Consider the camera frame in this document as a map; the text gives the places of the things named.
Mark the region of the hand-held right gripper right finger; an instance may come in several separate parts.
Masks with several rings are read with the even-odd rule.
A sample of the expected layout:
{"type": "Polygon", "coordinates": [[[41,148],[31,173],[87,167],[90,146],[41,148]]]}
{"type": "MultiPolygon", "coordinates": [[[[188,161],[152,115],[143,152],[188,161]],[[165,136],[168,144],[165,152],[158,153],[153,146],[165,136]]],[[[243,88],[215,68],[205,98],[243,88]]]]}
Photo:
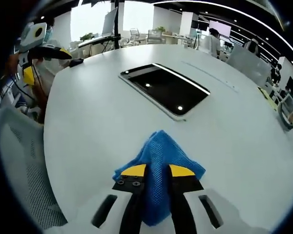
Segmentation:
{"type": "Polygon", "coordinates": [[[190,169],[170,164],[167,167],[170,212],[177,234],[235,234],[236,216],[222,201],[204,189],[190,169]]]}

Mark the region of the person's left hand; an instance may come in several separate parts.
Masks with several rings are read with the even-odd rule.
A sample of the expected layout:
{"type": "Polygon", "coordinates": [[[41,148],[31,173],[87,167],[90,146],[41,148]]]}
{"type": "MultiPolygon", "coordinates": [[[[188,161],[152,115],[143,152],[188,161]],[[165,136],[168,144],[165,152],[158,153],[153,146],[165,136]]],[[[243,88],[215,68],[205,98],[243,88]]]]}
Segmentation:
{"type": "Polygon", "coordinates": [[[18,70],[18,63],[19,63],[19,53],[9,55],[5,63],[4,75],[5,76],[14,75],[18,70]]]}

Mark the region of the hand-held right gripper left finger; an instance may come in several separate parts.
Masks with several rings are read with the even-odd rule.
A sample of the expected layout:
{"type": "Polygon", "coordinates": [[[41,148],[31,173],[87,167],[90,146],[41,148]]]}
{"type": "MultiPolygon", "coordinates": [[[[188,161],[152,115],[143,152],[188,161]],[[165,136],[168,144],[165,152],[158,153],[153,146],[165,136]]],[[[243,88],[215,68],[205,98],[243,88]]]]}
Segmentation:
{"type": "Polygon", "coordinates": [[[111,190],[90,209],[91,234],[139,234],[146,207],[147,165],[125,169],[111,190]]]}

